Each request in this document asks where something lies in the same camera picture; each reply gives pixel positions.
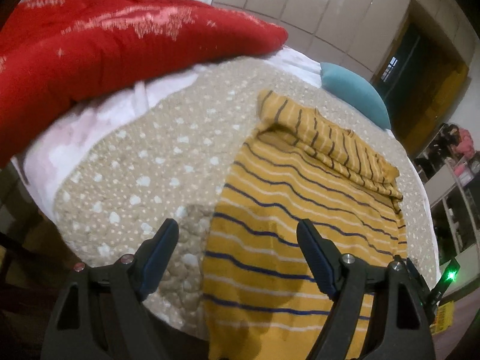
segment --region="red blanket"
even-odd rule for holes
[[[22,3],[0,32],[0,167],[75,102],[286,40],[279,26],[194,0]]]

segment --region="green led light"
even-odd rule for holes
[[[455,271],[449,272],[448,275],[447,275],[447,280],[452,280],[452,281],[454,281],[454,280],[455,280],[455,276],[457,276],[457,272],[455,272]]]

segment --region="pink item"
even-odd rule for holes
[[[473,139],[468,130],[464,128],[459,129],[460,143],[454,148],[458,154],[464,155],[468,160],[475,155],[475,148],[473,147]]]
[[[460,177],[460,175],[465,171],[465,164],[461,163],[457,165],[454,169],[454,173],[457,177]]]

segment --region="beige blanket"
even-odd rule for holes
[[[408,254],[434,283],[421,190],[400,143],[324,90],[253,58],[205,71],[90,150],[55,199],[58,228],[70,248],[91,266],[110,264],[134,253],[165,218],[176,219],[179,244],[145,305],[171,326],[205,338],[201,266],[211,215],[229,165],[258,121],[256,95],[263,88],[317,107],[399,169]]]

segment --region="yellow striped towel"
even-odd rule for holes
[[[307,357],[332,302],[297,244],[300,219],[371,264],[406,256],[397,168],[354,132],[272,91],[260,92],[258,113],[215,208],[203,262],[211,360]],[[348,358],[360,353],[372,300],[364,297]]]

